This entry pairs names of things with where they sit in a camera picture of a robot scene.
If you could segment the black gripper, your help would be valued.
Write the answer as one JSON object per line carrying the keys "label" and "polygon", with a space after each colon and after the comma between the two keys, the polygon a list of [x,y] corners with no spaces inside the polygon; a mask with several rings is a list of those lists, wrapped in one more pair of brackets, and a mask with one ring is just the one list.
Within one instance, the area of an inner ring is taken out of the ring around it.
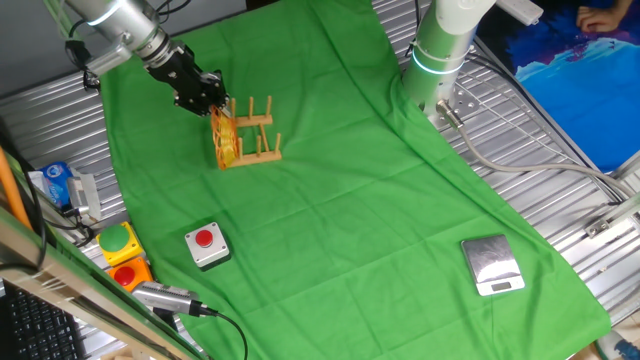
{"label": "black gripper", "polygon": [[212,105],[223,108],[228,102],[222,72],[203,72],[196,64],[190,50],[174,51],[159,66],[146,65],[147,72],[157,81],[170,85],[174,90],[174,105],[198,116],[209,116]]}

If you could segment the bare person hand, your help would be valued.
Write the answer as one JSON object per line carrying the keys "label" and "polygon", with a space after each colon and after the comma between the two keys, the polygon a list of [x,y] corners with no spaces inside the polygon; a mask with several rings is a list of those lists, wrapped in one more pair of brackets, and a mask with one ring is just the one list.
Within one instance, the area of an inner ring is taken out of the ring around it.
{"label": "bare person hand", "polygon": [[585,33],[605,33],[618,28],[623,18],[612,8],[580,7],[576,17],[576,26]]}

